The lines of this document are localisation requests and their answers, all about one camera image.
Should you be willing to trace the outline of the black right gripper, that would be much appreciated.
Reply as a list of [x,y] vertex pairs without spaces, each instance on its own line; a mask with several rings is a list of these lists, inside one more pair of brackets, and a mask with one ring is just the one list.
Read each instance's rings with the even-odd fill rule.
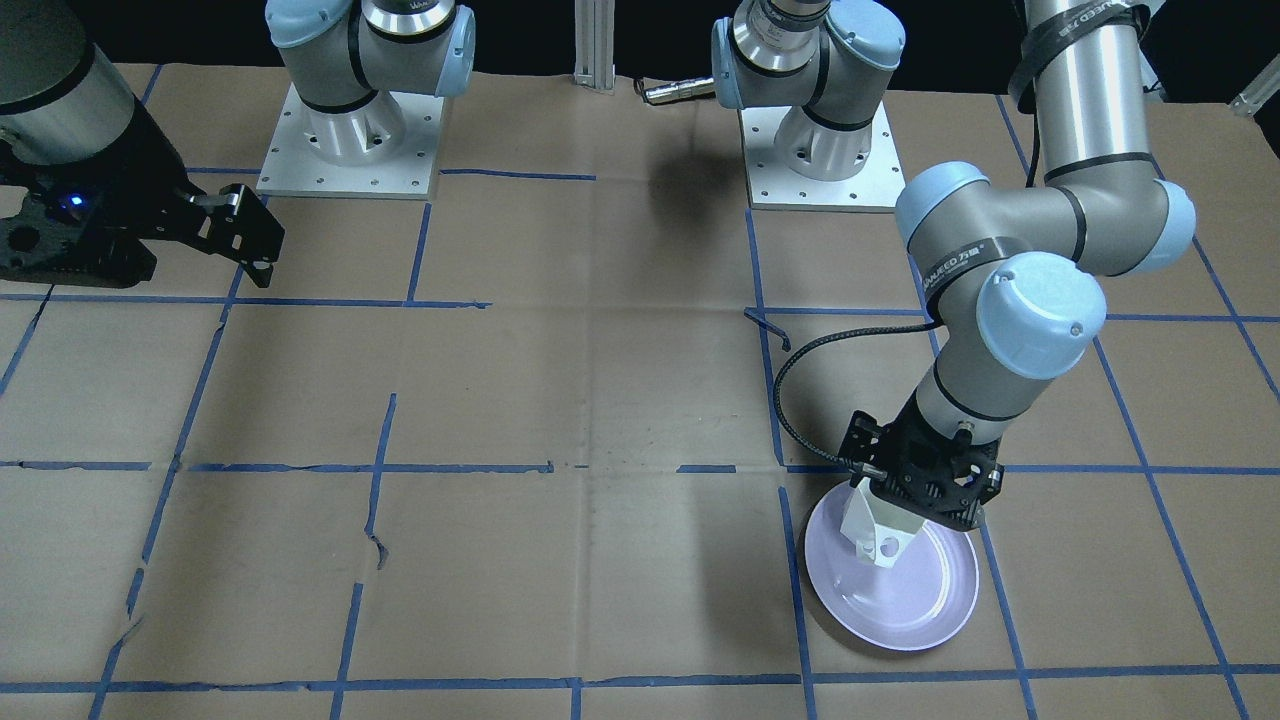
[[1,222],[5,281],[129,288],[157,265],[143,241],[165,240],[229,259],[266,288],[285,236],[247,184],[202,193],[141,102],[122,137],[82,161],[38,167],[3,141],[3,183],[27,191]]

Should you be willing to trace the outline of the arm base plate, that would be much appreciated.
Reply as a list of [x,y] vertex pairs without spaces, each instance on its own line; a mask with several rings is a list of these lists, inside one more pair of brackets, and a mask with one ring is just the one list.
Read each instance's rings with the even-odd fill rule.
[[849,132],[801,108],[748,108],[739,119],[755,210],[891,213],[905,187],[884,104]]
[[256,190],[273,197],[429,201],[449,102],[380,92],[326,114],[288,90]]

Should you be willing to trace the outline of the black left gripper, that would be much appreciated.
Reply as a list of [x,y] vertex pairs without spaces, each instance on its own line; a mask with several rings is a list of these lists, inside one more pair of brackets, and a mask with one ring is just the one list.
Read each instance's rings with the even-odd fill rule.
[[1002,489],[1000,441],[978,445],[972,432],[936,432],[910,398],[887,425],[852,414],[838,457],[851,464],[851,486],[951,530],[986,524],[986,505]]

